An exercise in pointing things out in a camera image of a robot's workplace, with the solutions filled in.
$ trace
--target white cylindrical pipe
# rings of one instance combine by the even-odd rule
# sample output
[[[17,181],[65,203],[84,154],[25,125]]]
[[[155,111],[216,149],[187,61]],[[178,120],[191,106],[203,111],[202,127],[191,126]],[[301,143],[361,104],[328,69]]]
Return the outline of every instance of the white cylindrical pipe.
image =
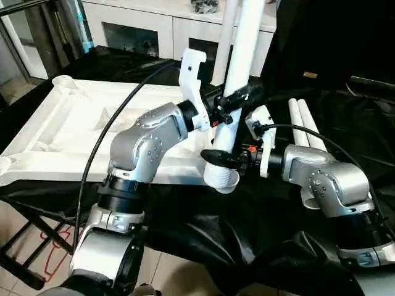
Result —
[[[299,112],[301,113],[304,127],[308,128],[312,131],[315,131],[316,133],[319,133],[317,125],[314,122],[313,116],[310,113],[310,110],[306,104],[306,101],[304,99],[298,100],[297,106],[299,107]],[[321,139],[319,139],[316,136],[313,136],[312,134],[309,134],[309,133],[307,133],[307,138],[309,140],[310,147],[326,151],[325,144]]]
[[[239,0],[227,0],[225,4],[225,12],[223,14],[221,26],[221,38],[217,48],[211,81],[211,84],[215,86],[222,84],[225,80],[238,4]]]
[[[233,47],[232,57],[225,84],[224,96],[232,95],[236,90],[248,84],[251,64],[254,58],[258,39],[260,21],[265,7],[265,0],[244,0],[241,8],[240,24]],[[222,123],[217,127],[213,149],[231,152],[236,139],[236,132],[240,121],[241,109],[231,113],[233,123]],[[222,168],[207,163],[204,170],[204,181],[219,192],[232,186],[236,188],[234,180],[237,171]]]
[[[297,105],[296,99],[290,99],[288,101],[289,113],[291,114],[291,123],[293,125],[303,125],[303,120],[301,117],[301,113],[299,111],[299,107]],[[309,147],[309,141],[307,140],[307,135],[304,131],[299,131],[297,129],[293,129],[295,145]]]

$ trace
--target black cloth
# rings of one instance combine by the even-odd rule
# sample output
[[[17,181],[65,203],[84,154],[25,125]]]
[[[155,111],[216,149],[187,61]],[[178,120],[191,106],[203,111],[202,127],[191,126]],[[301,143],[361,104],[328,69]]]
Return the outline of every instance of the black cloth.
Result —
[[[64,73],[76,79],[135,83],[155,70],[155,64],[149,57],[97,47]],[[150,83],[177,85],[177,70],[171,71]],[[0,150],[51,88],[47,81],[0,113]],[[320,132],[361,163],[392,222],[394,104],[333,91],[295,93],[303,93]],[[289,123],[289,97],[265,100],[276,123]],[[246,135],[241,124],[238,142]],[[278,129],[276,137],[279,147],[293,141],[291,131]],[[343,160],[338,151],[328,148]],[[97,200],[96,186],[87,184],[85,209]],[[225,295],[235,295],[253,282],[300,295],[360,295],[352,274],[338,262],[327,219],[319,211],[305,209],[299,191],[275,173],[264,179],[256,171],[248,171],[228,195],[203,186],[152,185],[146,201],[146,243],[205,264]],[[77,194],[78,183],[53,181],[17,181],[0,191],[3,200],[40,208],[43,215],[69,221],[73,220]]]

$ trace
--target white molded tray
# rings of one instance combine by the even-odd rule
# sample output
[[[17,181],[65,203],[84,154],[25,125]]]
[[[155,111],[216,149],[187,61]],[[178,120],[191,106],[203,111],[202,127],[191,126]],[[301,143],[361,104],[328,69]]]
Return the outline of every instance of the white molded tray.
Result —
[[[54,88],[0,155],[0,186],[18,179],[80,181],[101,130],[134,83],[73,80],[58,76]],[[115,135],[144,112],[183,101],[178,86],[147,84],[130,101],[104,138],[88,181],[102,181]],[[200,151],[210,146],[208,132],[193,131],[163,158],[153,183],[205,184]]]

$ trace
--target tile floor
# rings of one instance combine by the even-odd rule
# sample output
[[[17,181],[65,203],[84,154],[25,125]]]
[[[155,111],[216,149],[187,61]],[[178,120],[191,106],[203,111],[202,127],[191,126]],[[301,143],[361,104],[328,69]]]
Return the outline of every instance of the tile floor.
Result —
[[[52,227],[56,225],[55,221],[45,220]],[[12,207],[0,202],[0,245],[5,244],[25,222],[26,219]],[[60,234],[67,241],[72,242],[73,228],[65,226]],[[8,251],[8,255],[23,262],[43,238],[40,230],[31,227]],[[48,289],[58,286],[66,279],[70,260],[71,256],[63,249],[50,243],[31,264],[30,269],[45,277],[44,289]],[[155,289],[162,291],[163,296],[217,296],[220,293],[202,265],[149,248],[144,251],[138,276],[138,285],[142,283],[152,284]],[[0,268],[0,296],[35,296],[38,293],[39,291],[31,289]],[[244,289],[240,295],[291,296],[292,294],[256,284]]]
[[[27,83],[24,77],[16,76],[0,85],[0,94],[11,105],[35,87],[36,85]]]

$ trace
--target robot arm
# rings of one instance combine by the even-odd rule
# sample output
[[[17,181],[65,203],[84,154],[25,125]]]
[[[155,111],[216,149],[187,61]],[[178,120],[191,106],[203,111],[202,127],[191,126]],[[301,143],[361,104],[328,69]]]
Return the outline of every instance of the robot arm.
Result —
[[[366,268],[395,262],[395,243],[378,217],[360,168],[319,149],[289,145],[283,179],[313,193],[330,219],[342,264]]]
[[[311,192],[329,219],[343,265],[366,268],[395,262],[395,243],[375,208],[369,181],[359,167],[311,147],[289,145],[282,155],[276,155],[272,152],[275,128],[264,128],[273,124],[265,106],[248,115],[246,124],[252,137],[263,142],[262,147],[246,145],[239,157],[225,151],[203,150],[203,158],[229,168],[259,168],[262,177],[267,176],[267,168],[281,168],[283,180]]]

